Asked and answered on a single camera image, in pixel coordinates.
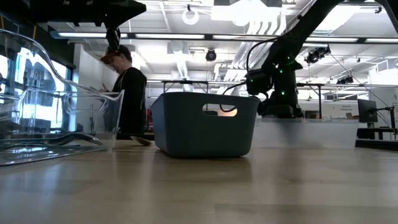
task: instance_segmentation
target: table surface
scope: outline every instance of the table surface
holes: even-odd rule
[[[118,141],[1,168],[0,223],[398,223],[398,154],[257,147],[180,160]]]

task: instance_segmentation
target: wooden table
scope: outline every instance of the wooden table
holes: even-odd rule
[[[254,148],[179,160],[119,141],[0,169],[0,223],[398,223],[398,154]]]

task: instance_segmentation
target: ceiling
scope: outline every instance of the ceiling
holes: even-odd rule
[[[236,26],[232,21],[214,21],[211,19],[213,1],[181,2],[181,5],[166,4],[171,1],[145,1],[147,12],[130,19],[120,26],[121,32],[171,32],[171,33],[193,33],[193,34],[246,34],[249,25]],[[295,0],[295,6],[285,8],[286,21],[292,23],[292,19],[303,9],[310,0]],[[182,20],[183,10],[186,5],[192,4],[193,9],[199,12],[199,20],[195,25],[188,25]],[[398,37],[392,23],[385,13],[374,13],[375,7],[363,7],[353,14],[342,26],[333,30],[327,35],[335,36],[377,36],[377,37]],[[60,32],[104,32],[104,27],[95,27],[94,24],[80,24],[75,27],[73,24],[51,22],[49,23],[55,30]],[[107,42],[104,39],[80,40],[85,42],[85,49],[94,57],[104,54]],[[167,44],[169,40],[122,40],[124,45],[133,45],[136,52],[145,61],[141,67],[142,71],[149,78],[157,78],[160,75],[171,74],[177,71],[177,64],[172,58],[167,58]],[[193,54],[186,65],[188,74],[191,71],[203,71],[213,73],[218,63],[230,64],[239,52],[241,42],[223,41],[185,41]],[[207,49],[214,48],[217,53],[217,60],[207,62],[205,54]],[[334,59],[328,56],[317,64],[297,71],[298,80],[303,82],[311,81],[323,82],[331,76],[344,73],[345,70],[354,71],[354,75],[360,80],[365,81],[368,69],[375,66],[385,58],[398,58],[398,45],[358,45],[358,44],[331,44],[331,52]]]

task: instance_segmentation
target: robotic arm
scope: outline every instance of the robotic arm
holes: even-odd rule
[[[303,69],[295,58],[303,43],[321,24],[329,12],[344,0],[317,0],[308,12],[300,18],[297,25],[280,36],[271,46],[261,69],[249,71],[246,86],[250,95],[267,92],[274,87],[271,97],[263,101],[258,108],[259,115],[272,115],[278,118],[301,118],[302,110],[297,99],[295,71]],[[398,1],[375,0],[386,9],[398,32]]]
[[[28,22],[104,23],[109,46],[119,48],[119,26],[146,11],[133,0],[13,0],[0,1],[0,14],[20,26]]]

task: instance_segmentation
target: man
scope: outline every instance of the man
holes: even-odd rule
[[[106,55],[101,58],[101,61],[113,67],[119,74],[112,92],[124,90],[119,120],[122,133],[144,134],[147,78],[140,70],[131,66],[131,53],[126,46],[120,45],[119,50],[112,50],[108,47]],[[150,145],[150,141],[145,139],[134,136],[131,138],[145,146]]]

